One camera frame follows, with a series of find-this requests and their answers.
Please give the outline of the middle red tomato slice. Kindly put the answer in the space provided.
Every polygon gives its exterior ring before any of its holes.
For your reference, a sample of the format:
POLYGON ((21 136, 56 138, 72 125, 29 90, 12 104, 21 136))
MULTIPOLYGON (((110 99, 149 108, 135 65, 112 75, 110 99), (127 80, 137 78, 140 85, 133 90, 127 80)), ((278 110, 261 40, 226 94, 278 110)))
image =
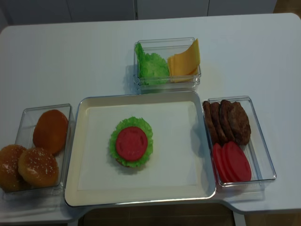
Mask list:
POLYGON ((223 161, 224 169, 227 174, 228 183, 232 183, 232 182, 235 182, 235 177, 232 174, 232 172, 229 168, 229 165, 227 163, 227 160, 226 160, 227 145, 228 145, 228 143, 224 144, 222 147, 222 161, 223 161))

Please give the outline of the sesame bun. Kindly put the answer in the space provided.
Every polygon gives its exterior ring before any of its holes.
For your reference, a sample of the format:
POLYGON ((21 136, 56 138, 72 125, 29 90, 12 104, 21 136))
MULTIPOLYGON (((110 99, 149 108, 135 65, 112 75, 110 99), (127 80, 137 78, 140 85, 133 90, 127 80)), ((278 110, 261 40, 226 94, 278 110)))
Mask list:
POLYGON ((33 187, 50 187, 58 181, 59 167, 52 154, 35 147, 20 155, 18 173, 33 187))
POLYGON ((30 186, 18 173, 18 161, 26 151, 21 145, 8 145, 0 151, 0 187, 4 192, 16 192, 30 186))

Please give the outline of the yellow cheese slice stack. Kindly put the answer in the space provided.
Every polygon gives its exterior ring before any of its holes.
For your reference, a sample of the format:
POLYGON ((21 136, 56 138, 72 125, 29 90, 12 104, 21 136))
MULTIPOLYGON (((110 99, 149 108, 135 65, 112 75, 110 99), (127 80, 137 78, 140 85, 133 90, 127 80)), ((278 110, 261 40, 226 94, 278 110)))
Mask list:
POLYGON ((167 59, 167 63, 171 82, 188 81, 189 76, 198 75, 198 66, 200 64, 198 39, 186 51, 170 56, 167 59))

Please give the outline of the green lettuce leaf on burger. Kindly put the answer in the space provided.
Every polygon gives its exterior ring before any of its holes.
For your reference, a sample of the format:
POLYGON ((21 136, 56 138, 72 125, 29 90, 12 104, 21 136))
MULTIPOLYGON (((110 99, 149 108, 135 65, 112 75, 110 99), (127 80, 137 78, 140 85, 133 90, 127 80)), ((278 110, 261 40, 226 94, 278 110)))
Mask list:
POLYGON ((147 146, 145 154, 142 156, 141 159, 139 159, 137 161, 133 161, 133 162, 137 163, 137 165, 139 165, 139 167, 140 167, 140 166, 144 165, 150 159, 150 155, 153 153, 152 128, 149 125, 149 123, 146 122, 143 118, 130 117, 128 119, 124 119, 121 122, 119 122, 119 124, 116 126, 116 129, 111 134, 111 137, 109 140, 109 153, 110 153, 111 157, 114 159, 119 159, 120 161, 122 161, 124 163, 129 162, 129 161, 124 160, 123 158, 121 158, 118 155, 118 153, 116 151, 115 142, 117 140, 117 136, 118 136, 119 132, 122 129, 131 127, 131 126, 141 128, 148 138, 148 146, 147 146))

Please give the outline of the plain orange bun half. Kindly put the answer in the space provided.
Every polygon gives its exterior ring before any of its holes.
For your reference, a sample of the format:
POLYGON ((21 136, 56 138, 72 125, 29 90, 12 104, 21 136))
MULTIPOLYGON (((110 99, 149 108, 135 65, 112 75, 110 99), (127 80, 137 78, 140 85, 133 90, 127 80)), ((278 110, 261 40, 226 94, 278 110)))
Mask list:
POLYGON ((66 116, 57 109, 44 112, 34 129, 33 143, 52 155, 59 153, 64 145, 68 131, 66 116))

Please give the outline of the front red tomato slice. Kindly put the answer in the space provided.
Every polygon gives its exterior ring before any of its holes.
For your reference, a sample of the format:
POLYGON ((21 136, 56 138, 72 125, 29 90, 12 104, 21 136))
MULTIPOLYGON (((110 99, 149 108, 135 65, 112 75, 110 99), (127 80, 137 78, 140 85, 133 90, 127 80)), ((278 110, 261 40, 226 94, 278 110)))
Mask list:
POLYGON ((251 167, 242 149, 234 142, 228 142, 225 147, 225 161, 231 174, 237 182, 250 181, 251 167))

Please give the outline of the left red tomato slice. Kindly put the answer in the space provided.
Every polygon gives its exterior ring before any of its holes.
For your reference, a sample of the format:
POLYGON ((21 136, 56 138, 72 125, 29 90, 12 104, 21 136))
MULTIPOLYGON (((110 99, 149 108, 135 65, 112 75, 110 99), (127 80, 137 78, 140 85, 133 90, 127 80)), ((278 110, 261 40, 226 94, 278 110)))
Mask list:
POLYGON ((221 153, 222 153, 222 147, 218 143, 214 144, 213 156, 214 156, 215 166, 217 168, 217 171, 218 171, 221 181, 224 183, 228 183, 229 177, 225 171, 221 153))

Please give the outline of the clear lettuce cheese container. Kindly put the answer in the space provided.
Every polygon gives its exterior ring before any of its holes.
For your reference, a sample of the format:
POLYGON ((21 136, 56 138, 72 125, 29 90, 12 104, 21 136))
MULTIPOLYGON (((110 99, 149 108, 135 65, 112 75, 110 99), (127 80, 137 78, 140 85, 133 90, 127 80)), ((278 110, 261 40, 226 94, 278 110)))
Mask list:
MULTIPOLYGON (((186 51, 195 40, 196 39, 193 37, 188 37, 188 38, 174 38, 174 39, 160 39, 160 40, 140 40, 137 43, 141 44, 145 53, 148 54, 157 53, 167 62, 167 59, 170 56, 173 56, 174 54, 180 54, 186 51)), ((137 85, 137 87, 143 92, 147 92, 151 90, 196 89, 200 83, 200 77, 201 77, 201 69, 199 64, 198 75, 189 76, 188 81, 177 82, 177 83, 171 82, 171 77, 169 76, 168 82, 166 84, 150 85, 150 86, 142 85, 141 80, 139 78, 138 61, 137 61, 137 56, 134 47, 134 82, 137 85)))

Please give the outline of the clear bun container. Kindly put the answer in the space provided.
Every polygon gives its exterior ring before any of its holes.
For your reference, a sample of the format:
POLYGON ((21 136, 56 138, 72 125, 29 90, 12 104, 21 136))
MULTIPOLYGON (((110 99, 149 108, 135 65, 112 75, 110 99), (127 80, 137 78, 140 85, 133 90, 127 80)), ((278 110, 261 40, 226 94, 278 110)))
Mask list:
POLYGON ((47 190, 48 192, 51 192, 55 189, 61 188, 63 186, 63 178, 66 172, 66 162, 67 162, 67 153, 68 153, 68 146, 71 141, 71 133, 72 133, 72 126, 73 126, 73 114, 72 114, 72 108, 70 104, 63 104, 63 105, 52 105, 52 106, 44 106, 44 107, 36 107, 36 108, 28 108, 23 111, 19 129, 17 132, 17 137, 14 145, 21 145, 26 149, 35 148, 36 146, 33 143, 33 132, 36 127, 36 124, 40 118, 40 116, 49 110, 57 109, 60 112, 62 112, 67 120, 68 120, 68 131, 67 136, 65 140, 65 145, 63 149, 57 153, 56 155, 53 155, 57 161, 58 167, 59 167, 59 176, 58 181, 55 186, 50 187, 33 187, 29 183, 29 188, 21 191, 16 192, 4 192, 1 188, 1 190, 6 194, 12 194, 12 193, 21 193, 21 192, 29 192, 29 191, 38 191, 38 190, 47 190))

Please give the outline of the clear patty tomato container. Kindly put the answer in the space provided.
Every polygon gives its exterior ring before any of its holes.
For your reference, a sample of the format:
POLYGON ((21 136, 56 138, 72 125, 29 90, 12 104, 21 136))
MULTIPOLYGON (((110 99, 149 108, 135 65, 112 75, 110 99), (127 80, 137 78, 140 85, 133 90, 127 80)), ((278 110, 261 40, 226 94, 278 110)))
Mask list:
POLYGON ((211 141, 211 136, 209 133, 209 130, 206 126, 206 132, 208 135, 208 142, 209 147, 211 149, 212 159, 213 159, 213 166, 215 170, 216 180, 220 187, 222 188, 231 188, 235 190, 262 190, 264 188, 264 185, 266 183, 270 183, 276 180, 277 175, 263 136, 263 133, 261 131, 261 127, 259 124, 259 121, 257 119, 257 115, 255 113, 253 103, 248 96, 242 96, 242 97, 225 97, 225 98, 214 98, 214 99, 208 99, 210 104, 214 102, 220 102, 222 100, 228 100, 231 103, 233 102, 239 102, 243 109, 245 110, 248 119, 249 124, 251 128, 251 135, 250 135, 250 141, 247 145, 238 145, 244 152, 247 160, 249 161, 252 177, 250 181, 246 182, 232 182, 232 183, 224 183, 221 181, 217 168, 215 166, 214 162, 214 156, 213 156, 213 145, 211 141))

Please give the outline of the red tomato slice on burger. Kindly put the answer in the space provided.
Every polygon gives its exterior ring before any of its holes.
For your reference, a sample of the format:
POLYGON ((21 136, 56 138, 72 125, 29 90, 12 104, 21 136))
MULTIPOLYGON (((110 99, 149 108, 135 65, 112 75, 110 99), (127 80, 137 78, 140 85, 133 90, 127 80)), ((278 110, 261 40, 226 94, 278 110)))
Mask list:
POLYGON ((126 161, 137 161, 145 154, 148 138, 139 127, 122 129, 115 142, 118 155, 126 161))

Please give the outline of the right sesame bun top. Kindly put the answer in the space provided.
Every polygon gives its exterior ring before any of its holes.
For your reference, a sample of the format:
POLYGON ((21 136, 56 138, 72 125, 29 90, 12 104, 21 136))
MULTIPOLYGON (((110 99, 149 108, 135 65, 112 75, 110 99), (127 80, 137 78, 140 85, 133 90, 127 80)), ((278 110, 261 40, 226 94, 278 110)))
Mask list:
POLYGON ((52 154, 35 147, 20 155, 18 173, 33 187, 50 187, 58 181, 59 167, 52 154))

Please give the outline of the left sesame bun top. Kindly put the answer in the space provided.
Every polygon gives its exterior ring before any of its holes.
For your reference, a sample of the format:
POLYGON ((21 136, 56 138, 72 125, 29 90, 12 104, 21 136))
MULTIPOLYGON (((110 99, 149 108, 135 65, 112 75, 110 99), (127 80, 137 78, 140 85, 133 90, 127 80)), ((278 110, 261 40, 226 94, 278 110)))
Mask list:
POLYGON ((0 187, 4 192, 16 192, 30 186, 18 173, 18 161, 26 151, 21 145, 8 145, 0 151, 0 187))

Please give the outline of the green lettuce pile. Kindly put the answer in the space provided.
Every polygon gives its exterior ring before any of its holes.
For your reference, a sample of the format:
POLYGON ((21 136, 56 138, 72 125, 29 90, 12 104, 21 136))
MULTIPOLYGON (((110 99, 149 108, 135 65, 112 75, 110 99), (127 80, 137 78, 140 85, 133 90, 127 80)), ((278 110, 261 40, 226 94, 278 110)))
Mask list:
POLYGON ((135 53, 142 85, 160 85, 168 82, 169 69, 165 59, 157 53, 145 53, 140 43, 135 45, 135 53))

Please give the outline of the brown meat patty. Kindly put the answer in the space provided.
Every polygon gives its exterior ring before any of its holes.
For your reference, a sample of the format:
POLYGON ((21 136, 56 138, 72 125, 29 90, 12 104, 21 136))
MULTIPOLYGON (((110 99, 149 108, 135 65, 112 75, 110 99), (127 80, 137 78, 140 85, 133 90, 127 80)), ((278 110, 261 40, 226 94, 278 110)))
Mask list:
POLYGON ((231 102, 228 100, 222 100, 220 102, 220 124, 228 141, 234 142, 235 137, 232 133, 231 126, 228 121, 228 109, 230 105, 231 102))
POLYGON ((220 123, 220 104, 218 102, 214 102, 210 104, 210 112, 212 121, 219 139, 219 144, 223 146, 228 142, 228 138, 225 135, 223 128, 220 123))
POLYGON ((207 128, 208 128, 210 136, 211 136, 212 145, 215 145, 216 143, 219 144, 220 140, 217 135, 213 121, 212 121, 212 116, 211 116, 211 111, 210 111, 210 103, 208 101, 204 101, 202 105, 203 105, 206 125, 207 125, 207 128))
POLYGON ((228 108, 228 122, 238 145, 247 145, 251 128, 248 116, 239 102, 233 102, 228 108))

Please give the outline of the white metal tray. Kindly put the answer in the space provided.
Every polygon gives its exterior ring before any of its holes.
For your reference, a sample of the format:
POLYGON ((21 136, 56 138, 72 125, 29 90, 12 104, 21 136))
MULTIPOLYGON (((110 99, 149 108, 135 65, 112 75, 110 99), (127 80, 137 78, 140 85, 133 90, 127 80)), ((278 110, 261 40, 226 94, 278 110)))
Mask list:
POLYGON ((199 96, 193 91, 88 97, 76 118, 66 203, 129 205, 209 199, 216 191, 199 96), (139 168, 109 153, 117 124, 143 118, 153 131, 153 153, 139 168))

